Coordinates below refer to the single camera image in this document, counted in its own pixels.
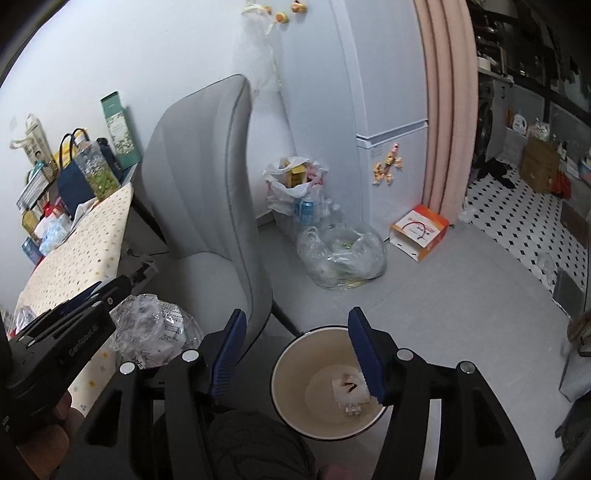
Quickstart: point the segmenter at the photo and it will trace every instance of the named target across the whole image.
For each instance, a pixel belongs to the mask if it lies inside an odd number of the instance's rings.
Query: chair backrest
[[[248,301],[249,324],[256,317],[264,326],[272,292],[246,170],[250,114],[250,87],[242,75],[178,101],[152,133],[141,180],[172,256],[211,252],[232,261]],[[247,344],[258,334],[253,327]]]

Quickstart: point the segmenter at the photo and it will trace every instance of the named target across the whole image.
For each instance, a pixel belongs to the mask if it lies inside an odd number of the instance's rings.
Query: white bucket
[[[361,415],[339,408],[332,380],[358,374],[347,327],[321,327],[298,337],[281,354],[271,377],[271,398],[291,428],[314,440],[344,440],[364,432],[386,410],[371,397]]]

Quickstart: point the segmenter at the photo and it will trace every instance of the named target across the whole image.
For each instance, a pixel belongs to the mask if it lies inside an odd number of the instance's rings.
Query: white refrigerator
[[[413,0],[301,0],[270,34],[281,94],[299,156],[329,168],[327,192],[346,220],[385,239],[421,202],[427,154],[427,86]],[[397,142],[403,168],[372,185]]]

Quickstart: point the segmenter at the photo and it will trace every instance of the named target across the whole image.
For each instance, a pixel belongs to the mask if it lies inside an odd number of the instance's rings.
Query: green box
[[[115,144],[117,158],[123,169],[129,168],[142,160],[134,143],[133,135],[125,119],[125,110],[121,106],[119,92],[113,92],[101,99],[107,126]]]

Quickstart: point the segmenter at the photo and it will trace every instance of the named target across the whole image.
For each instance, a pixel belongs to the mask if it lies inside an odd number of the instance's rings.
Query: black and white tile floor
[[[490,175],[468,187],[467,219],[505,247],[551,292],[556,271],[548,271],[548,276],[542,272],[538,266],[542,254],[550,254],[556,267],[566,270],[585,292],[587,248],[561,225],[562,200],[550,194],[534,193],[515,168],[507,177],[515,183],[514,190]]]

